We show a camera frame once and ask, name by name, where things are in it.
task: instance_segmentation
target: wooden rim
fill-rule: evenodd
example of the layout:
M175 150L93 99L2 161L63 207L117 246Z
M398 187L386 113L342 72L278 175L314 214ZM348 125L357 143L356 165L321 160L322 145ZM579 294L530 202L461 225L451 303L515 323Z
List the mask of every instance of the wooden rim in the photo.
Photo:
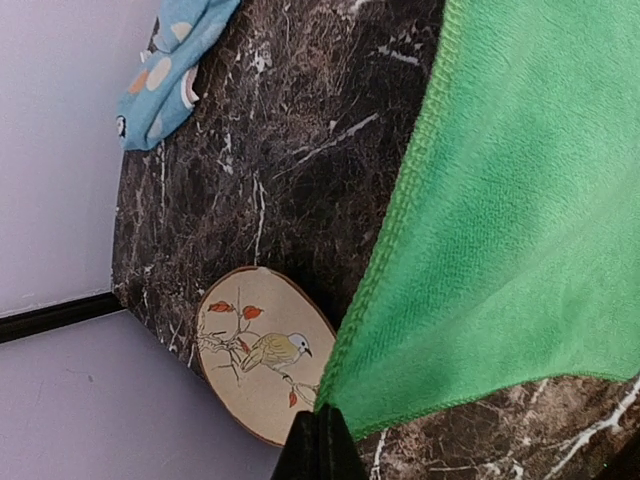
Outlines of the wooden rim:
M242 272L249 272L249 271L253 271L253 270L259 270L259 269L265 269L268 270L269 273L271 273L272 275L275 275L276 277L280 278L281 280L284 280L287 285L289 285L290 287L292 287L296 292L298 292L298 294L300 296L302 296L302 298L309 304L311 305L311 307L316 311L316 313L320 316L320 318L322 319L322 321L325 323L325 325L327 326L327 328L329 329L329 331L331 332L331 335L333 335L333 338L335 340L336 338L336 332L333 329L333 327L331 326L331 324L329 323L329 320L327 320L327 317L324 316L324 314L322 313L322 311L318 308L318 306L315 304L315 302L313 300L311 300L311 298L309 298L309 296L298 286L296 285L290 278L286 277L285 275L282 275L279 272L276 272L275 270L271 270L270 268L267 267L257 267L257 266L246 266L246 267L240 267L240 268L236 268L235 270L232 270L231 272L227 273L226 275L224 275L223 277L221 277L220 279L218 279L211 287L209 287L207 289L206 292L204 292L204 294L202 295L202 299L200 300L200 303L198 304L198 309L196 310L196 328L199 324L199 313L201 311L201 309L204 307L204 303L205 300L209 297L209 294L218 286L220 285L222 282L224 282L225 280L227 280L228 278L232 277L233 275L235 275L236 273L242 273ZM278 442L274 442L272 440L269 440L268 438L264 438L262 435L260 435L259 433L253 431L251 428L249 428L247 425L244 424L244 422L242 422L238 417L236 417L233 412L231 411L231 409L227 406L227 404L225 403L225 401L222 399L222 397L220 395L218 395L218 392L216 392L215 387L211 384L211 381L209 380L208 375L206 374L206 370L205 370L205 366L204 366L204 361L202 360L202 356L200 354L200 345L198 344L198 340L196 338L196 348L198 350L198 363L200 364L200 369L202 370L202 373L204 375L204 377L207 380L207 383L209 384L209 387L211 387L211 390L213 390L213 393L215 394L215 396L218 398L218 400L220 400L220 403L222 403L224 405L224 408L227 410L227 412L229 413L229 415L231 415L233 417L233 419L242 426L242 428L244 428L247 432L249 432L251 435L253 435L254 437L262 440L263 442L272 445L274 447L284 447L284 443L278 443Z

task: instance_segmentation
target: green fabric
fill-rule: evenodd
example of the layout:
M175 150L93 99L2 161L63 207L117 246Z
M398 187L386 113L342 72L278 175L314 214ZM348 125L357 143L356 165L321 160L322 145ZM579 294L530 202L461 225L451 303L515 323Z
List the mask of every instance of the green fabric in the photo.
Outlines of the green fabric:
M356 438L640 369L640 2L450 0L317 405Z

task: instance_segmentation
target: round wooden plaque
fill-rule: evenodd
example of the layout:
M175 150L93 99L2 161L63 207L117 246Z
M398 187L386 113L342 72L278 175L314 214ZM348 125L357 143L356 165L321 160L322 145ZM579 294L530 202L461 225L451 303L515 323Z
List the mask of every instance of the round wooden plaque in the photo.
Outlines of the round wooden plaque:
M200 364L247 430L282 446L296 413L312 410L335 332L289 279L264 267L235 270L198 309Z

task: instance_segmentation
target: black pointed tool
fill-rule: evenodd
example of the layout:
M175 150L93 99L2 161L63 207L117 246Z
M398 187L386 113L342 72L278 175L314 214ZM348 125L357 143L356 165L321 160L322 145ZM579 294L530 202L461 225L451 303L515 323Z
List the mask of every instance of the black pointed tool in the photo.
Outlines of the black pointed tool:
M298 412L271 480L367 480L340 410Z

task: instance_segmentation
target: yellow bird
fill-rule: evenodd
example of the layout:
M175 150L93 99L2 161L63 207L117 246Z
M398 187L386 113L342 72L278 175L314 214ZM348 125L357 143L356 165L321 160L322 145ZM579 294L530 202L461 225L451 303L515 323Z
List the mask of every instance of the yellow bird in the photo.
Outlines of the yellow bird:
M308 353L310 357L313 356L304 335L267 333L253 344L247 358L240 364L240 368L243 372L248 372L257 365L264 365L288 377L280 369L296 363L304 353Z

